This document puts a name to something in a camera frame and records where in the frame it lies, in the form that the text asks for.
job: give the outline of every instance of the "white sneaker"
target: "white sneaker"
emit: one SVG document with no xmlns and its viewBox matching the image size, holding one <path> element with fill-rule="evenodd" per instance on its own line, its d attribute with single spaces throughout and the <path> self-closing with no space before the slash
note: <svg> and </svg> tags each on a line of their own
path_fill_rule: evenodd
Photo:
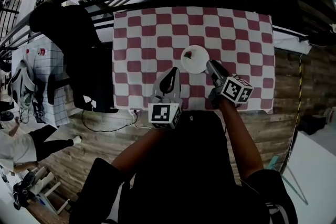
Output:
<svg viewBox="0 0 336 224">
<path fill-rule="evenodd" d="M 81 143 L 82 140 L 83 140 L 82 137 L 79 135 L 77 135 L 74 139 L 72 139 L 72 141 L 74 142 L 74 145 Z"/>
</svg>

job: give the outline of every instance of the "checkered tablecloth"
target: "checkered tablecloth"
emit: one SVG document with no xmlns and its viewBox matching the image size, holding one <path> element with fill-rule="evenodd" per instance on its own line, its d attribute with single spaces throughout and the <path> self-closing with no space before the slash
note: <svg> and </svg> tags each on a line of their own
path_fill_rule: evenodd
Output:
<svg viewBox="0 0 336 224">
<path fill-rule="evenodd" d="M 45 49 L 45 55 L 38 54 L 40 49 Z M 12 76 L 22 59 L 25 59 L 33 68 L 35 78 L 45 83 L 43 92 L 44 117 L 42 120 L 54 127 L 69 123 L 64 87 L 55 91 L 54 105 L 48 103 L 47 95 L 49 75 L 54 74 L 56 80 L 63 78 L 63 52 L 47 37 L 33 40 L 13 51 Z"/>
<path fill-rule="evenodd" d="M 241 110 L 273 106 L 275 56 L 271 17 L 242 10 L 165 7 L 115 13 L 113 85 L 116 108 L 148 107 L 154 81 L 178 67 L 185 110 L 213 109 L 214 87 L 205 72 L 190 74 L 181 65 L 189 45 L 205 47 L 210 59 L 248 81 L 254 90 Z"/>
</svg>

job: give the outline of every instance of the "black cable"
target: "black cable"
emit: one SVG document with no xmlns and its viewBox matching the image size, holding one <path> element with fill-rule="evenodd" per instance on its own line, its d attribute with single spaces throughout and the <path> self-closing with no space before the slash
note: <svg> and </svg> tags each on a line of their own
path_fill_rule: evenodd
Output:
<svg viewBox="0 0 336 224">
<path fill-rule="evenodd" d="M 123 126 L 123 127 L 120 127 L 119 129 L 115 129 L 115 130 L 112 130 L 112 131 L 104 131 L 104 130 L 93 130 L 93 129 L 91 129 L 91 128 L 89 128 L 89 127 L 87 127 L 86 126 L 86 124 L 85 124 L 85 122 L 84 122 L 84 112 L 85 112 L 85 110 L 83 110 L 83 112 L 82 112 L 82 123 L 83 123 L 83 125 L 87 128 L 87 129 L 89 129 L 90 131 L 93 131 L 93 132 L 103 132 L 103 133 L 112 133 L 112 132 L 115 132 L 115 131 L 118 131 L 118 130 L 121 130 L 121 129 L 123 129 L 123 128 L 125 128 L 125 127 L 127 127 L 127 126 L 130 126 L 130 125 L 133 125 L 133 124 L 135 124 L 137 121 L 138 121 L 138 115 L 137 115 L 137 117 L 136 117 L 136 119 L 135 119 L 135 121 L 134 122 L 132 122 L 132 123 L 130 123 L 130 124 L 127 124 L 127 125 L 125 125 L 125 126 Z"/>
<path fill-rule="evenodd" d="M 133 111 L 135 115 L 137 115 L 136 117 L 136 120 L 138 120 L 138 113 L 136 112 L 136 110 Z M 146 129 L 153 129 L 151 127 L 148 127 L 148 126 L 136 126 L 136 123 L 137 121 L 134 122 L 134 127 L 137 128 L 137 129 L 141 129 L 141 128 L 146 128 Z"/>
<path fill-rule="evenodd" d="M 23 121 L 23 113 L 25 113 L 26 111 L 27 112 L 27 121 L 24 122 Z M 23 124 L 27 124 L 29 122 L 29 110 L 28 109 L 25 109 L 25 108 L 19 108 L 19 118 L 20 118 L 20 122 L 23 123 Z"/>
</svg>

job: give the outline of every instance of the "electrical outlet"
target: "electrical outlet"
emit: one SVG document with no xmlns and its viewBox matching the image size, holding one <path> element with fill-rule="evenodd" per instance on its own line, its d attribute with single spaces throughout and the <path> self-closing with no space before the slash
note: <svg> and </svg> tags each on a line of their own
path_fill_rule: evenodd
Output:
<svg viewBox="0 0 336 224">
<path fill-rule="evenodd" d="M 128 109 L 128 112 L 131 114 L 131 116 L 135 116 L 134 111 L 137 112 L 138 118 L 140 118 L 141 110 L 140 109 Z"/>
</svg>

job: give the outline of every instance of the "red and white checkered tablecloth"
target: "red and white checkered tablecloth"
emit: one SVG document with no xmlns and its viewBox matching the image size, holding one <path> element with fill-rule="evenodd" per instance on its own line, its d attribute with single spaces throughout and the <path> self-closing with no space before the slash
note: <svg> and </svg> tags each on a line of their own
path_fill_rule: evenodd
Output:
<svg viewBox="0 0 336 224">
<path fill-rule="evenodd" d="M 200 45 L 210 59 L 248 81 L 254 90 L 240 110 L 272 111 L 275 55 L 271 18 L 242 10 L 164 7 L 115 13 L 113 39 L 114 106 L 147 109 L 154 81 L 178 67 L 185 110 L 213 109 L 209 75 L 187 73 L 181 53 Z"/>
</svg>

